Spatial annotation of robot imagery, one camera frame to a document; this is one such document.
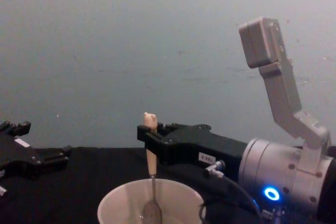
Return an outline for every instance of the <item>blue light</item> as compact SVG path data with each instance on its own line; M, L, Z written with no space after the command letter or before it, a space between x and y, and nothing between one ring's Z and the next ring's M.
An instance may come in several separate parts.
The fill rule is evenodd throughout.
M266 189L264 190L264 194L267 198L273 201L277 201L280 199L278 191L273 187L266 187Z

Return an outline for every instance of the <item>cable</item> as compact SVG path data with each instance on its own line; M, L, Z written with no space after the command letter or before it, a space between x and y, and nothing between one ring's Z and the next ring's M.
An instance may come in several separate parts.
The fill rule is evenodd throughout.
M248 199L249 203L254 208L254 212L257 214L257 216L259 218L259 223L263 224L264 223L263 217L261 216L259 207L258 207L257 203L253 200L253 198L240 185L238 185L233 180L231 180L231 179L229 179L225 176L223 176L223 179L226 180L227 182L229 182L239 192L241 192L246 197L246 199ZM216 202L220 202L220 203L225 204L225 205L232 205L232 206L236 206L236 207L239 207L239 208L243 208L240 204L234 204L234 203L232 203L230 201L227 201L227 200L224 200L224 199L222 199L222 200L211 200L211 201L204 202L202 205L200 205L201 208L200 208L200 211L198 212L198 216L199 216L200 220L202 221L202 224L209 224L209 222L206 221L202 216L202 212L203 212L204 207L206 207L206 205L214 204Z

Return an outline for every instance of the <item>white label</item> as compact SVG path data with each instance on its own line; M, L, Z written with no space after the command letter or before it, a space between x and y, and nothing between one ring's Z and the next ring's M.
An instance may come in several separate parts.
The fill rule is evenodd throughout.
M20 144L20 145L22 145L25 148L30 147L30 145L28 143L26 143L25 141L23 141L22 139L17 138L15 140L15 142L18 143L18 144Z
M216 158L200 152L198 154L198 160L213 165L216 162Z

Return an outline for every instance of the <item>paper cup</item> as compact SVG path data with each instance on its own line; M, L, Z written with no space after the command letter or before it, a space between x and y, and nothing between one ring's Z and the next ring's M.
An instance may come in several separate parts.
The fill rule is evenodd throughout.
M143 206L152 199L152 181L133 181L110 191L100 202L100 224L141 224ZM202 197L192 188L167 179L156 179L156 198L163 224L201 224Z

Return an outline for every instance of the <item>black cloth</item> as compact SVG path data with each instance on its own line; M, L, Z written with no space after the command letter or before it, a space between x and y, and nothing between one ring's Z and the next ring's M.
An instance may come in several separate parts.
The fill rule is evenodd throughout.
M157 171L158 178L184 183L204 200L237 198L223 181L204 178L199 167L159 165ZM143 148L74 148L62 171L36 180L11 177L0 182L8 190L7 197L0 199L0 224L98 224L102 198L122 184L144 178L148 169ZM209 206L206 219L215 224L258 223L256 215L223 205Z

